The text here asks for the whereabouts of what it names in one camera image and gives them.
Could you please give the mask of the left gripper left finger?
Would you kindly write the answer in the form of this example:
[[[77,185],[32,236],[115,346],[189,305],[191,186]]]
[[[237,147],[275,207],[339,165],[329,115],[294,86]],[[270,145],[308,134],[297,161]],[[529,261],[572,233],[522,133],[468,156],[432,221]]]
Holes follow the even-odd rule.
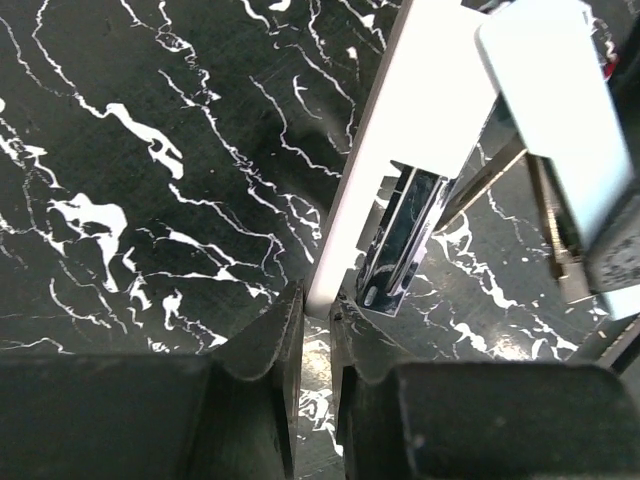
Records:
[[[5,479],[290,479],[304,287],[209,354],[5,355]]]

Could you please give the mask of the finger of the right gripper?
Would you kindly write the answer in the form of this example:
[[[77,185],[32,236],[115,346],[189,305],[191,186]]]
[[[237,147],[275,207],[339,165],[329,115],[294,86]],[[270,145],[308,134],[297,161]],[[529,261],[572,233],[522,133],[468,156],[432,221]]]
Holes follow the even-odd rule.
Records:
[[[596,46],[631,156],[633,172],[586,253],[590,280],[602,293],[630,293],[632,322],[599,363],[620,374],[639,357],[639,3],[589,1]]]

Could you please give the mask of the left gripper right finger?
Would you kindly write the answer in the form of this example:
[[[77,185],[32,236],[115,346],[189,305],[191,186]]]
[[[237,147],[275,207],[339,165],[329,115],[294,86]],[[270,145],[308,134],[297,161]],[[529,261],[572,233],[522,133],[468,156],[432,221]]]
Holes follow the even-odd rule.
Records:
[[[413,356],[347,295],[330,310],[349,479],[635,479],[639,412],[593,364]]]

